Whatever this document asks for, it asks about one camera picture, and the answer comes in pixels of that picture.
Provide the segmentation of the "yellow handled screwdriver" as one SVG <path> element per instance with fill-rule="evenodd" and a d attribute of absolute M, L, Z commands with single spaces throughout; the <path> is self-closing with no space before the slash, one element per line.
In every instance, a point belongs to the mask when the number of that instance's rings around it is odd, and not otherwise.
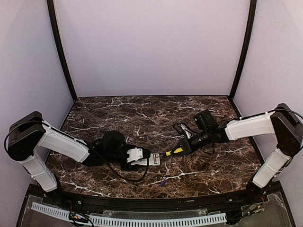
<path fill-rule="evenodd" d="M 169 157 L 169 156 L 180 156 L 184 153 L 183 148 L 174 148 L 173 150 L 166 151 L 163 154 L 159 154 L 160 157 Z"/>

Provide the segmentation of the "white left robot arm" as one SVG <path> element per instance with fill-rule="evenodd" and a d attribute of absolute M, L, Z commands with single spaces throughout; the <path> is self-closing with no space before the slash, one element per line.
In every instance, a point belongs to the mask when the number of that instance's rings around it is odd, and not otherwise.
<path fill-rule="evenodd" d="M 41 160 L 37 147 L 55 151 L 84 166 L 106 164 L 110 170 L 113 170 L 111 163 L 120 163 L 122 168 L 130 169 L 141 160 L 149 167 L 151 157 L 149 150 L 127 144 L 118 131 L 107 131 L 102 138 L 88 142 L 53 127 L 43 120 L 40 112 L 34 111 L 11 125 L 4 139 L 4 149 L 48 194 L 60 193 L 61 185 Z"/>

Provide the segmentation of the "white remote control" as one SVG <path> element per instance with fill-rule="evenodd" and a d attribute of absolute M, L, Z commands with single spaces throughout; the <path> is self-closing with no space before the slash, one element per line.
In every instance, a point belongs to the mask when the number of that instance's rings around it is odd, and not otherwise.
<path fill-rule="evenodd" d="M 150 155 L 149 157 L 149 161 L 147 161 L 146 158 L 143 158 L 143 159 L 140 159 L 139 161 L 135 161 L 135 162 L 131 162 L 131 165 L 134 166 L 134 165 L 141 165 L 141 166 L 146 166 L 146 165 L 149 165 L 149 166 L 159 166 L 160 165 L 160 156 L 158 157 L 158 164 L 157 165 L 154 165 L 153 164 L 153 157 L 152 155 Z"/>

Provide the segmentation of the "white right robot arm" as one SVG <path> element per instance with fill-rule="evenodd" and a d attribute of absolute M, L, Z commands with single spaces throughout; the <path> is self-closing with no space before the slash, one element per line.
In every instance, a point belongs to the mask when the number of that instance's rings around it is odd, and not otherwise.
<path fill-rule="evenodd" d="M 260 196 L 303 149 L 303 116 L 285 103 L 280 103 L 269 111 L 221 124 L 209 110 L 197 113 L 193 120 L 198 131 L 193 131 L 182 123 L 176 125 L 176 130 L 184 137 L 172 149 L 173 156 L 189 155 L 209 144 L 228 143 L 243 138 L 253 138 L 257 147 L 262 148 L 260 138 L 269 139 L 273 151 L 263 156 L 263 164 L 246 185 L 249 200 Z"/>

